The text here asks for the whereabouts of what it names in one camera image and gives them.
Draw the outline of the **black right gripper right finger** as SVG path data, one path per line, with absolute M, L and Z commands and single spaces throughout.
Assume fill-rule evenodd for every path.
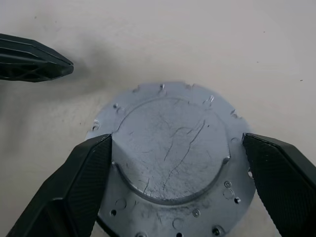
M 258 196 L 283 237 L 316 235 L 316 167 L 293 145 L 245 133 Z

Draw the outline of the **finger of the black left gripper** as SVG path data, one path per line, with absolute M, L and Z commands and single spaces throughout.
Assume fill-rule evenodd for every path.
M 5 35 L 5 34 L 1 34 L 0 35 L 0 39 L 4 40 L 4 41 L 8 41 L 8 42 L 14 42 L 14 43 L 18 43 L 18 44 L 22 44 L 22 45 L 28 45 L 28 46 L 33 46 L 37 49 L 40 49 L 46 53 L 48 53 L 51 56 L 54 56 L 60 60 L 62 60 L 65 63 L 68 63 L 70 65 L 73 64 L 73 62 L 71 62 L 69 59 L 67 59 L 66 57 L 64 57 L 63 55 L 61 55 L 60 53 L 58 53 L 56 50 L 42 44 L 39 43 L 36 40 L 33 39 L 27 39 L 27 38 L 21 38 L 21 37 L 17 37 L 17 36 L 11 36 L 11 35 Z
M 65 62 L 41 50 L 0 49 L 1 80 L 42 82 L 67 76 L 73 71 L 72 62 Z

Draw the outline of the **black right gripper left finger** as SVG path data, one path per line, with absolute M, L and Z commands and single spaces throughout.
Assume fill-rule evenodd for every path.
M 109 177 L 112 136 L 90 138 L 40 186 L 9 237 L 89 237 Z

